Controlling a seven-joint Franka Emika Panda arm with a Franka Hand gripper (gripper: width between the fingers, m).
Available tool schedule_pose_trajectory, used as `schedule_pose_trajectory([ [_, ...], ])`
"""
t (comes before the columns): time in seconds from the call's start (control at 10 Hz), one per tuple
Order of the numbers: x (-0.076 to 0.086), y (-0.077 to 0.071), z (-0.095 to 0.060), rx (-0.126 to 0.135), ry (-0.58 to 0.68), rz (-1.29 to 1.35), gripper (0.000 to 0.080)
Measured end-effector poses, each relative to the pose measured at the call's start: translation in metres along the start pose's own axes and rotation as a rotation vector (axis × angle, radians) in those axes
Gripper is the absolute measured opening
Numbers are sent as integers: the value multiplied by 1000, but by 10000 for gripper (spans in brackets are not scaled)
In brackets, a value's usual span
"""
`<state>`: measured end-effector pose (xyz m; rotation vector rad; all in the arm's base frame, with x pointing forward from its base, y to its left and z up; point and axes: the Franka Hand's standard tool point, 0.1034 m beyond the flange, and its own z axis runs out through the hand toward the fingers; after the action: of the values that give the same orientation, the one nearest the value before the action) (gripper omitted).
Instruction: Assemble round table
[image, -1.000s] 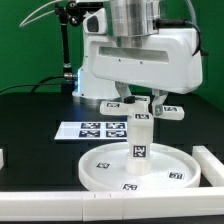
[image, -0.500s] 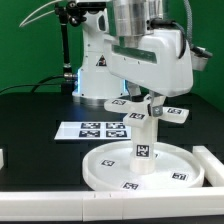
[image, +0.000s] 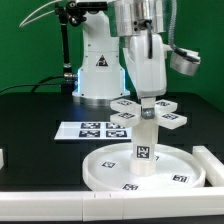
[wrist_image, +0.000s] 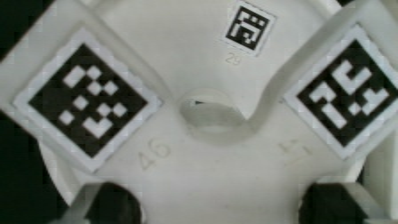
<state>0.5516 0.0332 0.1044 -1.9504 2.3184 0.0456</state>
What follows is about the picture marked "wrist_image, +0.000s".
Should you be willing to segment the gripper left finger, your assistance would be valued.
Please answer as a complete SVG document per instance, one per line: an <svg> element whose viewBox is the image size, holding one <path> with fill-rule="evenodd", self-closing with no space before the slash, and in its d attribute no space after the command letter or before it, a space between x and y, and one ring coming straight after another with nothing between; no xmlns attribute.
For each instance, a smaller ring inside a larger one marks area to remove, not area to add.
<svg viewBox="0 0 398 224"><path fill-rule="evenodd" d="M111 182L85 184L51 224L143 224L140 203L131 192Z"/></svg>

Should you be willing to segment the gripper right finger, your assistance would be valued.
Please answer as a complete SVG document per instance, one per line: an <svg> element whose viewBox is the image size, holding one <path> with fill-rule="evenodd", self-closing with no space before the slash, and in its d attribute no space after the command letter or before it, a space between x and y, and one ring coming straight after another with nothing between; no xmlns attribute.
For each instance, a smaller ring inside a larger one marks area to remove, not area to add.
<svg viewBox="0 0 398 224"><path fill-rule="evenodd" d="M301 196L298 224L365 224L388 215L356 182L314 183Z"/></svg>

